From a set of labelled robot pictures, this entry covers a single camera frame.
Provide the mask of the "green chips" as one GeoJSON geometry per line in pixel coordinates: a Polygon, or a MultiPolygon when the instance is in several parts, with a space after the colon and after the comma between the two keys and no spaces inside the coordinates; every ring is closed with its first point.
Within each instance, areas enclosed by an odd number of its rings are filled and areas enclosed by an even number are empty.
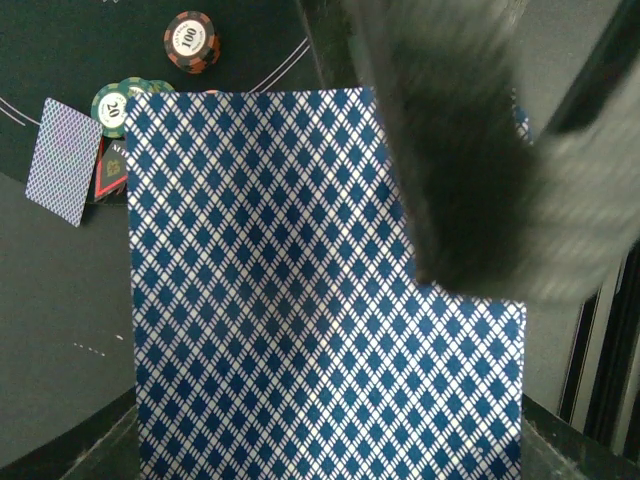
{"type": "Polygon", "coordinates": [[[142,93],[172,92],[173,86],[164,80],[146,80],[128,77],[119,83],[103,86],[91,104],[91,118],[102,126],[102,135],[119,139],[124,136],[126,105],[130,98],[142,93]]]}

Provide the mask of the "blue playing card deck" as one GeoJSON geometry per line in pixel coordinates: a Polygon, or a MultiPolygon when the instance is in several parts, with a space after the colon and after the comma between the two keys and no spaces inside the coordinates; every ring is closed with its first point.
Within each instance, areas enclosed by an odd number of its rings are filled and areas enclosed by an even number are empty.
{"type": "Polygon", "coordinates": [[[525,307],[420,288],[372,93],[127,105],[144,479],[517,479],[525,307]]]}

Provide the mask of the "orange chips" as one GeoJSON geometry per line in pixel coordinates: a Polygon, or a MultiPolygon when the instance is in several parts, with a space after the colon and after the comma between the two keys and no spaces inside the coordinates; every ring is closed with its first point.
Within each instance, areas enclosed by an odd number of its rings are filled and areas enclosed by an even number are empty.
{"type": "Polygon", "coordinates": [[[189,74],[201,74],[221,53],[220,38],[212,20],[199,11],[184,11],[168,24],[163,44],[167,57],[189,74]]]}

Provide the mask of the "card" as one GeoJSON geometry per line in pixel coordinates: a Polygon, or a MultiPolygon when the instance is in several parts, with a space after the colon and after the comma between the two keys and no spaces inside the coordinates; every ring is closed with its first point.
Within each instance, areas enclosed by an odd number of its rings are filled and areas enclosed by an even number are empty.
{"type": "Polygon", "coordinates": [[[78,227],[101,138],[98,121],[57,100],[46,99],[26,198],[78,227]]]}

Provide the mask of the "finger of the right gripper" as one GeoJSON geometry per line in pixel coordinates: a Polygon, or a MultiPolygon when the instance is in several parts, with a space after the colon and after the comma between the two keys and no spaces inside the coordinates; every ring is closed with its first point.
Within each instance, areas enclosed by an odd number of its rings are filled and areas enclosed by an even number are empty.
{"type": "Polygon", "coordinates": [[[498,1],[351,1],[415,278],[523,302],[589,297],[639,239],[639,5],[621,2],[533,143],[498,1]]]}

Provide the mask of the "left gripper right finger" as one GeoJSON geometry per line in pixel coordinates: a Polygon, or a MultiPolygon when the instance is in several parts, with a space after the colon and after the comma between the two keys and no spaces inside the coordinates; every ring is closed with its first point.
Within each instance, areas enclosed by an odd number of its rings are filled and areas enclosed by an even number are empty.
{"type": "Polygon", "coordinates": [[[639,478],[639,468],[524,395],[522,399],[523,479],[639,478]]]}

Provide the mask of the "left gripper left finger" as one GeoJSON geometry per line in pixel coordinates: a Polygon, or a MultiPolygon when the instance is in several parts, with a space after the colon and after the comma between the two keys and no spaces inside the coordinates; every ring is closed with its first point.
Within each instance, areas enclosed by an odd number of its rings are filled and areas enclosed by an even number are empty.
{"type": "Polygon", "coordinates": [[[1,479],[59,479],[136,405],[129,389],[97,413],[47,444],[1,468],[1,479]]]}

